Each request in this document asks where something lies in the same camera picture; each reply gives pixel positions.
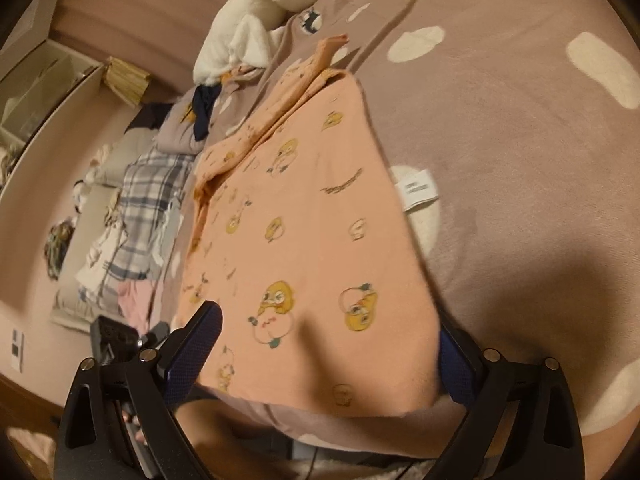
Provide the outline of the grey white plaid garment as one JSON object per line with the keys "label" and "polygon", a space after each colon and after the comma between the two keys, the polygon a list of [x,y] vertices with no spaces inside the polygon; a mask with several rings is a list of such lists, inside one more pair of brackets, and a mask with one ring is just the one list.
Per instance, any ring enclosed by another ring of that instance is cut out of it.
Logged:
{"label": "grey white plaid garment", "polygon": [[194,159],[193,155],[150,148],[127,167],[118,203],[126,240],[106,268],[101,308],[118,309],[117,289],[124,281],[155,280],[160,275],[163,263],[158,258],[166,214],[181,205]]}

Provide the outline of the navy blue cloth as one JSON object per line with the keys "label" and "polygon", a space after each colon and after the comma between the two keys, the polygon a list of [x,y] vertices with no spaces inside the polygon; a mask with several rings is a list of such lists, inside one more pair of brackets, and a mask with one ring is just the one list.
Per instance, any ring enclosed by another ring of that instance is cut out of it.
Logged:
{"label": "navy blue cloth", "polygon": [[209,121],[221,90],[221,84],[213,86],[200,84],[194,90],[192,98],[192,110],[195,114],[193,132],[194,139],[198,142],[204,141],[208,136]]}

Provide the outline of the beige floral pillow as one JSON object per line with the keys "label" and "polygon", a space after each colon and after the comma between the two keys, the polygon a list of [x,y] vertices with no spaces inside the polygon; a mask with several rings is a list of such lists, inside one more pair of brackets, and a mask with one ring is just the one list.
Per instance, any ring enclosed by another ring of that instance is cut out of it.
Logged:
{"label": "beige floral pillow", "polygon": [[119,140],[103,145],[93,155],[85,175],[75,184],[74,201],[78,208],[75,231],[56,285],[52,323],[88,333],[90,323],[99,315],[109,315],[117,321],[122,318],[116,307],[81,298],[77,273],[86,265],[90,250],[106,230],[105,217],[117,203],[125,170],[152,148],[156,135],[155,129],[127,130]]}

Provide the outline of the mauve polka dot bedspread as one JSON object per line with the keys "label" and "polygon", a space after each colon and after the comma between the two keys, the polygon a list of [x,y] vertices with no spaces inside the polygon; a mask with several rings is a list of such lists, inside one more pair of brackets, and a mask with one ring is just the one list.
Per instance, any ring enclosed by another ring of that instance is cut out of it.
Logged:
{"label": "mauve polka dot bedspread", "polygon": [[[608,0],[318,0],[262,78],[227,79],[204,150],[337,36],[331,65],[358,81],[434,305],[507,359],[556,359],[586,475],[607,477],[639,423],[639,51],[625,25]],[[177,417],[217,479],[294,477],[244,446],[269,429],[431,458],[463,417],[437,378],[430,406],[396,417],[208,388]]]}

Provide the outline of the white fluffy plush blanket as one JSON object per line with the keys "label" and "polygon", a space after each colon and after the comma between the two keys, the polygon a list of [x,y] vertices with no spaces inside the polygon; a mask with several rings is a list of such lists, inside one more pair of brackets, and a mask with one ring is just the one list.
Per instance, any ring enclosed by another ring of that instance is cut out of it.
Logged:
{"label": "white fluffy plush blanket", "polygon": [[214,17],[193,67],[197,86],[213,86],[235,67],[266,68],[284,24],[318,0],[228,0]]}

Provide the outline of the pink pleated curtain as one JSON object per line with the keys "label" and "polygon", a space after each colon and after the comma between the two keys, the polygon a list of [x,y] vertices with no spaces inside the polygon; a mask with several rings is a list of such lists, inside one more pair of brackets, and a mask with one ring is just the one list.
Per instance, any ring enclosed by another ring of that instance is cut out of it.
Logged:
{"label": "pink pleated curtain", "polygon": [[99,61],[120,58],[182,93],[227,0],[58,0],[51,37]]}

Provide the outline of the pink small garment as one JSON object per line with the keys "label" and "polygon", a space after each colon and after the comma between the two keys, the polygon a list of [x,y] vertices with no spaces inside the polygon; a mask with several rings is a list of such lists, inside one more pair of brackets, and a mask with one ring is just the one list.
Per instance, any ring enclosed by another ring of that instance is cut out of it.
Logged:
{"label": "pink small garment", "polygon": [[157,281],[153,280],[126,280],[118,286],[118,307],[139,335],[149,331],[156,292]]}

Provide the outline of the white shelf cabinet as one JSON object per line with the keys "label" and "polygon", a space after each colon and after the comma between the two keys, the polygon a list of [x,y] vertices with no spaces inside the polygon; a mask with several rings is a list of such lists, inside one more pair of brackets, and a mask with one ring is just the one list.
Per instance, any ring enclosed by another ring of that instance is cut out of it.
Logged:
{"label": "white shelf cabinet", "polygon": [[51,39],[44,40],[1,81],[1,185],[47,119],[103,64]]}

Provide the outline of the peach cartoon print garment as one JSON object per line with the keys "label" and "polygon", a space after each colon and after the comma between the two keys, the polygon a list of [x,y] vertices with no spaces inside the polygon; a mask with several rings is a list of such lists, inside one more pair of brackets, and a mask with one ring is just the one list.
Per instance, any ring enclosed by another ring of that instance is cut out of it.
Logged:
{"label": "peach cartoon print garment", "polygon": [[438,393],[439,322],[341,36],[287,70],[194,171],[177,318],[219,304],[198,382],[236,400],[396,417]]}

